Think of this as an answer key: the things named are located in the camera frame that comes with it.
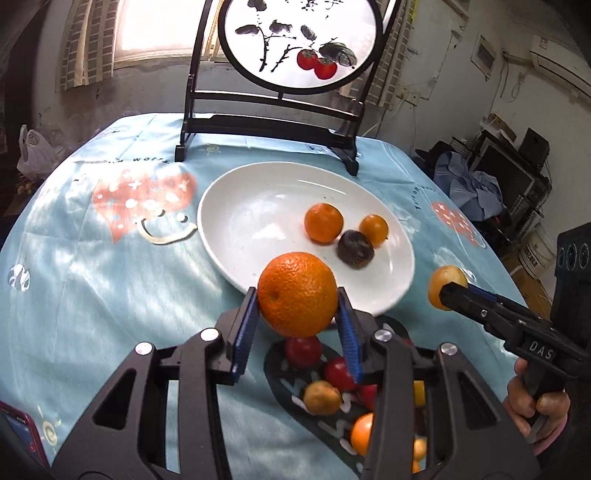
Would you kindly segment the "person's right hand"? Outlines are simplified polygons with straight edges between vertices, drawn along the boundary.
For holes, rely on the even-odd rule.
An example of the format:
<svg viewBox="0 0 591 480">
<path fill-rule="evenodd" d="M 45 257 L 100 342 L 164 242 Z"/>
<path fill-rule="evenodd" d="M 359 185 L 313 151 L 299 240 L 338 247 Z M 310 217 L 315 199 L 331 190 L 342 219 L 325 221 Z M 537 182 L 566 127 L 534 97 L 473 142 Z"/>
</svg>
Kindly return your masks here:
<svg viewBox="0 0 591 480">
<path fill-rule="evenodd" d="M 503 406 L 525 438 L 532 438 L 536 455 L 546 450 L 562 433 L 567 420 L 571 401 L 566 392 L 551 392 L 535 400 L 524 385 L 528 370 L 526 360 L 518 358 L 514 365 L 515 376 L 507 384 L 507 396 Z M 528 419 L 536 413 L 546 416 L 546 422 L 536 435 L 531 434 Z"/>
</svg>

